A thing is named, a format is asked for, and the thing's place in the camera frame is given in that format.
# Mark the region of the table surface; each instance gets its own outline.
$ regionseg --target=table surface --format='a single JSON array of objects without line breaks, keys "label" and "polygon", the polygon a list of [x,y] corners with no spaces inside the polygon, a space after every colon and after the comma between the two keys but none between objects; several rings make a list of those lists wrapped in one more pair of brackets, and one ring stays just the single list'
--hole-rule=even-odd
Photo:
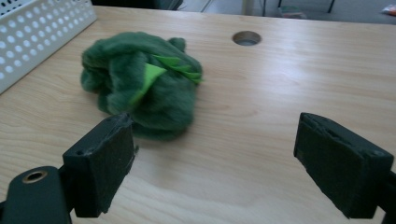
[{"label": "table surface", "polygon": [[[107,117],[79,85],[96,39],[144,31],[187,40],[202,63],[195,121],[141,150],[109,213],[74,223],[380,223],[347,220],[293,157],[301,112],[396,154],[396,26],[96,7],[98,21],[0,95],[0,201],[31,168]],[[239,31],[262,42],[242,47]]]}]

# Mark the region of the green cloth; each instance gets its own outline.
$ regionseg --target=green cloth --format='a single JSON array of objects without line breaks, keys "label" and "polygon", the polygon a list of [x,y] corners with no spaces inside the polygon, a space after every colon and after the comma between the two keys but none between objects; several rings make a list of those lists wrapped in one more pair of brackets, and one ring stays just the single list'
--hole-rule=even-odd
[{"label": "green cloth", "polygon": [[100,110],[130,113],[135,136],[171,140],[192,123],[202,81],[201,65],[185,48],[183,38],[141,32],[98,40],[82,54],[82,88],[98,94]]}]

